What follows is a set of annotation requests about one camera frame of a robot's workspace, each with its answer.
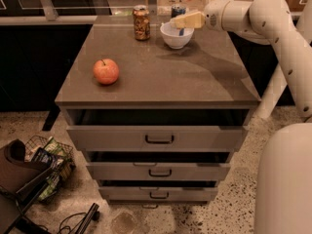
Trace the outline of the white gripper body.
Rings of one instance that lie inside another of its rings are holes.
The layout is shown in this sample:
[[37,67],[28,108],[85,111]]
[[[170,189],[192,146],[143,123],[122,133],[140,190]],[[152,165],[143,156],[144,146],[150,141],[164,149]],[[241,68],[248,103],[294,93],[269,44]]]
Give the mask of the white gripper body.
[[206,26],[216,31],[232,31],[233,0],[210,0],[204,9]]

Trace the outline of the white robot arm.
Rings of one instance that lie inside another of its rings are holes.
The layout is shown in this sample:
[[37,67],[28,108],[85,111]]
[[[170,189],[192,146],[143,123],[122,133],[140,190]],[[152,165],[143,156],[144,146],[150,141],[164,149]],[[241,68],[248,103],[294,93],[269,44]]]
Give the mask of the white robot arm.
[[[311,17],[294,23],[286,0],[213,0],[170,20],[175,28],[234,32],[272,46],[298,114],[312,116]],[[259,161],[254,234],[312,234],[312,124],[289,125],[266,143]]]

